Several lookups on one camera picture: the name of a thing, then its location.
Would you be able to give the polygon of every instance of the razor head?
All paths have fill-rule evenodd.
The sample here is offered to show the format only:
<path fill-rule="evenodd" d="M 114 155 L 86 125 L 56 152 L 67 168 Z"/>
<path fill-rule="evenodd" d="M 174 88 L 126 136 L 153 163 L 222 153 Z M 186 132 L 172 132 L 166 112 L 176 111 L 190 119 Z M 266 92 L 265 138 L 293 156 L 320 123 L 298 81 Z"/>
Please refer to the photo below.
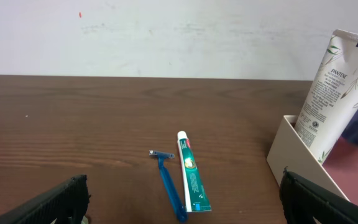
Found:
<path fill-rule="evenodd" d="M 149 155 L 159 157 L 159 158 L 164 158 L 164 159 L 166 159 L 166 158 L 168 158 L 168 159 L 175 158 L 175 155 L 172 154 L 172 153 L 158 152 L 158 151 L 154 151 L 154 150 L 150 150 Z"/>

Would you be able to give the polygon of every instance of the brown wooden surface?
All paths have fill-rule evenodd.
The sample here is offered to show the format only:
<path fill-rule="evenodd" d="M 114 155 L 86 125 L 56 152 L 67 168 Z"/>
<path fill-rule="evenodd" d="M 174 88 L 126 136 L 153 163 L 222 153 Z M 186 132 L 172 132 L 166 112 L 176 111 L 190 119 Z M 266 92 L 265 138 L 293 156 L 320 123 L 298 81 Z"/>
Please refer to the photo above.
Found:
<path fill-rule="evenodd" d="M 183 200 L 188 133 L 213 211 L 188 223 L 285 223 L 265 157 L 311 82 L 0 76 L 0 214 L 88 175 L 93 223 L 175 223 L 157 161 Z"/>

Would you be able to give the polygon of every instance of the white box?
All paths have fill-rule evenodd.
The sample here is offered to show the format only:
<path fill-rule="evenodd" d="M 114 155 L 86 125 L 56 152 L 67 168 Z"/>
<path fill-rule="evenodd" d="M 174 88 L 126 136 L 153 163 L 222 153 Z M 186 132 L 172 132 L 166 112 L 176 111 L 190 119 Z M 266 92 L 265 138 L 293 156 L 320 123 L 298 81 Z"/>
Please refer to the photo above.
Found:
<path fill-rule="evenodd" d="M 307 146 L 293 129 L 297 116 L 286 115 L 278 128 L 267 162 L 280 185 L 284 168 L 349 200 L 324 167 L 313 157 Z"/>

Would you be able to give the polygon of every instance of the green label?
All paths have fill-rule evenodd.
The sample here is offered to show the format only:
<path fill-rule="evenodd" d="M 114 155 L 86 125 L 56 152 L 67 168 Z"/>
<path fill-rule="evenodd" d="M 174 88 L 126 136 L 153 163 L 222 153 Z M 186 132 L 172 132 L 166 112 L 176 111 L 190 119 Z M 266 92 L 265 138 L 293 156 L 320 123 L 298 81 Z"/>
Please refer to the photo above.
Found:
<path fill-rule="evenodd" d="M 204 186 L 198 173 L 197 165 L 191 151 L 189 139 L 179 140 L 183 163 L 185 165 L 187 185 L 190 193 L 191 211 L 211 211 L 211 205 L 205 194 Z"/>

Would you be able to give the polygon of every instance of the open box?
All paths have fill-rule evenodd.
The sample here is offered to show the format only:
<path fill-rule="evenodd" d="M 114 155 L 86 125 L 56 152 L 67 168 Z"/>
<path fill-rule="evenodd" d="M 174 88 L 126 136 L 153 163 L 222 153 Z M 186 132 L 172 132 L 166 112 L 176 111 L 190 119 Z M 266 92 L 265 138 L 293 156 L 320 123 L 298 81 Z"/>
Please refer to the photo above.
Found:
<path fill-rule="evenodd" d="M 284 168 L 358 205 L 358 147 L 340 138 L 321 165 L 293 129 L 297 116 L 284 116 L 267 162 L 278 184 Z"/>

